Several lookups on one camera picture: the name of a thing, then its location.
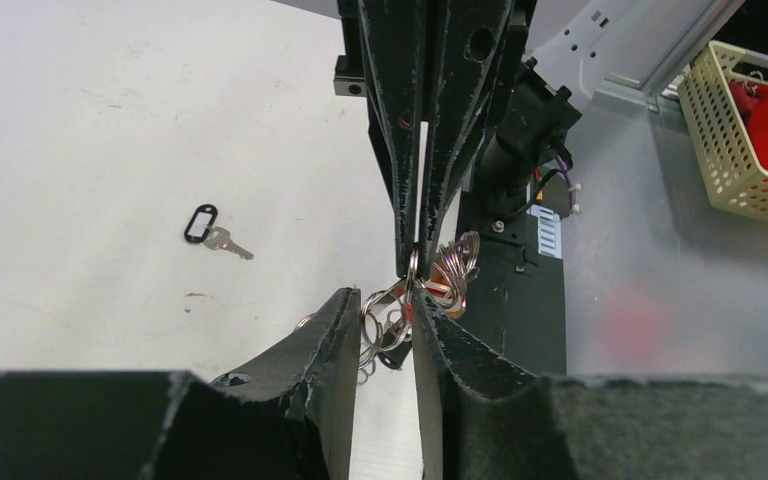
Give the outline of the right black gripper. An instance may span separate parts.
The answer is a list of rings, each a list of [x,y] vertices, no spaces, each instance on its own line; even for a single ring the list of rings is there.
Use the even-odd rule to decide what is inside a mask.
[[[501,121],[529,36],[533,1],[341,1],[338,95],[363,97],[394,211],[398,276],[418,220],[420,275],[432,269],[444,210]]]

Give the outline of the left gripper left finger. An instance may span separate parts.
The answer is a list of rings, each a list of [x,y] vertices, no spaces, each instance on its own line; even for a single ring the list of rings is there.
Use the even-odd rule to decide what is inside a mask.
[[[0,371],[0,479],[345,479],[360,293],[212,381]]]

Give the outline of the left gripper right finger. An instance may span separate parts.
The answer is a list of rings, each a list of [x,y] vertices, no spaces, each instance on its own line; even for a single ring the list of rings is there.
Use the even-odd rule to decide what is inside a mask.
[[[412,306],[427,479],[768,479],[768,377],[538,376]]]

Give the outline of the metal disc with keyrings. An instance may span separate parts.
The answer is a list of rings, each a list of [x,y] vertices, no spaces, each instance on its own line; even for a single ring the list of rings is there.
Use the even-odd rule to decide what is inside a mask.
[[[469,284],[478,276],[479,252],[479,233],[467,231],[437,249],[429,278],[419,278],[416,268],[411,266],[406,278],[369,295],[360,310],[360,385],[367,382],[379,365],[390,370],[402,368],[412,350],[413,295],[420,291],[430,295],[424,282],[447,283],[466,294]]]

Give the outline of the black tag key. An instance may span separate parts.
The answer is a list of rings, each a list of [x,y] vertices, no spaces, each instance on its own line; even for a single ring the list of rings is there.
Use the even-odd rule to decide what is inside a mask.
[[[218,214],[219,210],[213,204],[199,205],[184,228],[184,241],[212,251],[227,251],[243,260],[253,260],[254,254],[235,243],[229,230],[215,224]]]

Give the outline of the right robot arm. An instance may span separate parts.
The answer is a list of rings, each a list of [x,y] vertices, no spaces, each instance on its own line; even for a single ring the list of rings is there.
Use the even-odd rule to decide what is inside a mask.
[[[443,217],[466,174],[519,186],[601,84],[651,94],[706,42],[733,1],[589,1],[528,45],[534,1],[341,1],[334,89],[361,97],[394,212],[395,268],[430,275]]]

